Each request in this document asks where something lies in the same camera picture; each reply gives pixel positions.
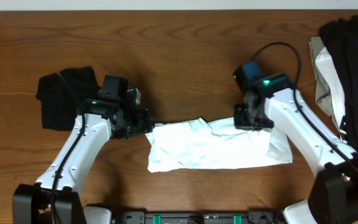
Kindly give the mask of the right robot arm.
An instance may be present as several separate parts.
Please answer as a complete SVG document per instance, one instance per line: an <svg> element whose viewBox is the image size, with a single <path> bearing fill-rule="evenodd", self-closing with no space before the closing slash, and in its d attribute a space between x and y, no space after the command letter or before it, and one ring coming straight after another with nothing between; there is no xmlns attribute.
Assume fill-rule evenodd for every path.
<svg viewBox="0 0 358 224"><path fill-rule="evenodd" d="M307 161L315 181L309 197L283 210L287 223L358 221L358 155L338 139L282 73L235 75L244 102L234 109L237 129L283 132Z"/></svg>

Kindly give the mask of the white printed t-shirt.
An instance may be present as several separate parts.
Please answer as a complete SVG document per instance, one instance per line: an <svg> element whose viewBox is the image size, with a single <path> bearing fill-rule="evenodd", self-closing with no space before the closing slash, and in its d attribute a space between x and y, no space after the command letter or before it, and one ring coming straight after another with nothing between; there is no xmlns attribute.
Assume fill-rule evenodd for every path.
<svg viewBox="0 0 358 224"><path fill-rule="evenodd" d="M233 118L157 123L146 135L151 173L177 169L245 169L290 164L286 135L276 128L244 131Z"/></svg>

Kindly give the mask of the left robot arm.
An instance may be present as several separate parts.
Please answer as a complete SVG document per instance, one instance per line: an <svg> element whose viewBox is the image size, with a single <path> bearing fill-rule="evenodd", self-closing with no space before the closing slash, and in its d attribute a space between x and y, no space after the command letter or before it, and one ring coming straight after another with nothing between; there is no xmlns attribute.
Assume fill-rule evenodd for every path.
<svg viewBox="0 0 358 224"><path fill-rule="evenodd" d="M80 194L101 148L111 139L152 131L149 110L136 100L85 100L72 132L49 168L32 184L19 184L12 197L14 223L40 223L50 209L52 223L114 223L113 212L100 205L83 207Z"/></svg>

